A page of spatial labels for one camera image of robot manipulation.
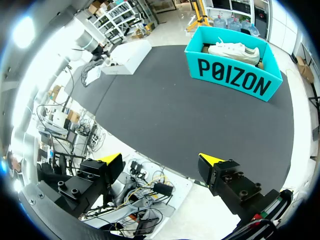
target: ceiling light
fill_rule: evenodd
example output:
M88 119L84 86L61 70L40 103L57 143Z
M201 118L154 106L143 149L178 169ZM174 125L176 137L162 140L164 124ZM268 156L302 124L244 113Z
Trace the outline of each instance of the ceiling light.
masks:
M13 30L13 40L15 44L24 49L30 45L35 38L35 27L30 17L23 18Z

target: white sneaker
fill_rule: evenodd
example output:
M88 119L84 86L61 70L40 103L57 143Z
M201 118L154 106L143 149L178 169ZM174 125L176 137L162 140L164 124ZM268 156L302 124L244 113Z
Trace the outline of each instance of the white sneaker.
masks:
M251 49L246 47L241 42L238 43L224 43L216 42L208 48L208 52L213 55L218 55L234 60L238 60L247 64L257 65L260 61L259 48Z

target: water bottle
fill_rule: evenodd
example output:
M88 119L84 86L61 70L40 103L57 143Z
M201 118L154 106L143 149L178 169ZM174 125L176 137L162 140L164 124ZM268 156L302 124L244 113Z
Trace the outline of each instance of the water bottle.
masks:
M231 15L231 17L226 20L228 29L230 29L230 23L232 23L234 21L235 21L235 16L233 16L233 15Z
M250 27L248 27L248 30L252 36L258 37L260 35L258 29L255 27L254 24L252 24Z
M218 15L218 18L215 18L213 20L213 26L216 28L222 28L222 29L227 28L226 21L224 19L221 19L220 15Z
M241 22L242 28L248 30L248 28L251 26L251 23L248 20L243 20Z
M230 30L241 32L241 28L242 28L241 23L237 22L236 19L234 19L234 21L230 22L230 24L229 24Z

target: black mat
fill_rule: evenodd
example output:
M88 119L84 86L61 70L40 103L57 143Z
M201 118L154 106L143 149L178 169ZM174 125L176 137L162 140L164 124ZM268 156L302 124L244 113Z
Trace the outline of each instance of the black mat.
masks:
M107 90L114 81L116 75L106 75L101 72L100 77L90 83L87 87L84 87L81 83L81 72L84 66L78 67L73 73L74 89L71 97L76 100L82 107L95 115L98 107L104 98ZM70 80L65 86L64 91L70 95L73 83Z
M234 159L263 192L280 190L290 167L294 120L287 77L269 102L193 79L186 46L153 47L134 75L118 75L96 120L121 141L201 180L198 153Z

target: yellow stand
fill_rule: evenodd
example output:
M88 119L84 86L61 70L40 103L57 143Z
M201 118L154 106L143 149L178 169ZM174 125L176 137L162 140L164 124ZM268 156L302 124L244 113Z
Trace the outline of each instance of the yellow stand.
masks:
M192 0L192 3L193 3L193 6L194 6L194 9L195 9L195 14L196 14L196 18L197 19L186 28L187 32L190 32L190 30L192 30L196 26L204 25L204 26L211 27L211 25L208 22L208 19L210 19L210 20L212 20L212 19L210 17L204 15L205 14L205 8L204 8L204 5L202 3L202 0L199 0L200 6L201 6L201 11L202 11L202 14L203 14L202 16L200 16L200 13L199 13L197 0Z

